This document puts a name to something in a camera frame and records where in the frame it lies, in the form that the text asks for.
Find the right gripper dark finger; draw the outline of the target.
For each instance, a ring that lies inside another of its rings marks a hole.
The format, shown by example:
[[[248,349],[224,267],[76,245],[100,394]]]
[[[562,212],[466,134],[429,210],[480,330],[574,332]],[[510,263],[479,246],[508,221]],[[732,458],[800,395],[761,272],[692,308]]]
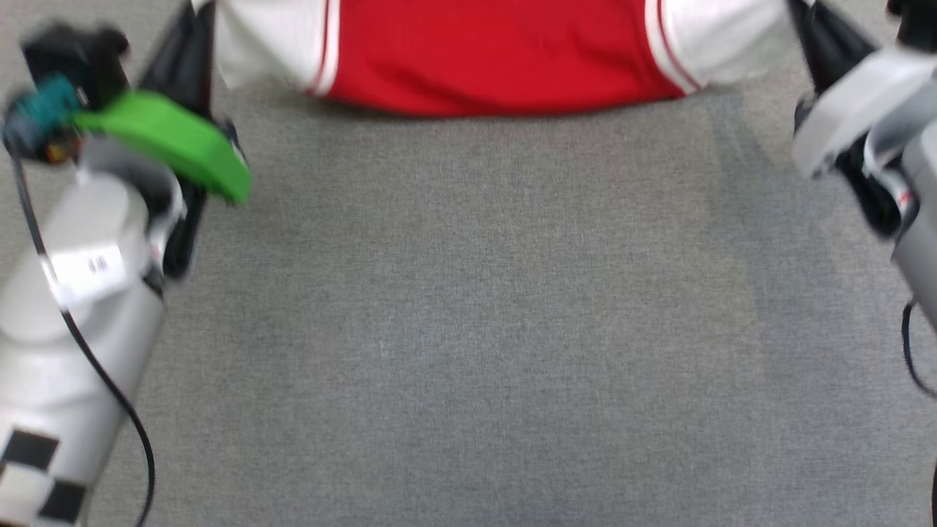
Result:
[[[787,1],[786,4],[814,94],[829,90],[877,51],[876,42],[824,1]]]

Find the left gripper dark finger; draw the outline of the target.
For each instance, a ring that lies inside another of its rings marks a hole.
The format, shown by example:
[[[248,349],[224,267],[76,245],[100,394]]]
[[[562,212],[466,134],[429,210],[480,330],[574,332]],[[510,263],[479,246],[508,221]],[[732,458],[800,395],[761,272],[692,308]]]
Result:
[[[210,111],[214,28],[214,1],[184,1],[157,41],[138,88],[189,111]]]

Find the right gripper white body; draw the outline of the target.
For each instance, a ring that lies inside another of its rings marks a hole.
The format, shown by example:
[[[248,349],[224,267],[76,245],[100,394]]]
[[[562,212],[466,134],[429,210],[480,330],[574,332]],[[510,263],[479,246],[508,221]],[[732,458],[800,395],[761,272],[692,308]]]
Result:
[[[871,53],[804,111],[793,157],[804,178],[840,174],[881,238],[934,223],[935,57]]]

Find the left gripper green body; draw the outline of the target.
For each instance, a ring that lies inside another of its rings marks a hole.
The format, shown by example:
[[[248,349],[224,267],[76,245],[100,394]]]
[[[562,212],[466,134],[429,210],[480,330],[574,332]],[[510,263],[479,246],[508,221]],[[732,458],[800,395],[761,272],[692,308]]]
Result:
[[[154,92],[130,91],[97,111],[72,118],[79,130],[102,132],[167,165],[187,207],[168,237],[163,271],[181,279],[192,266],[202,213],[211,195],[244,206],[253,187],[236,127],[214,122]]]

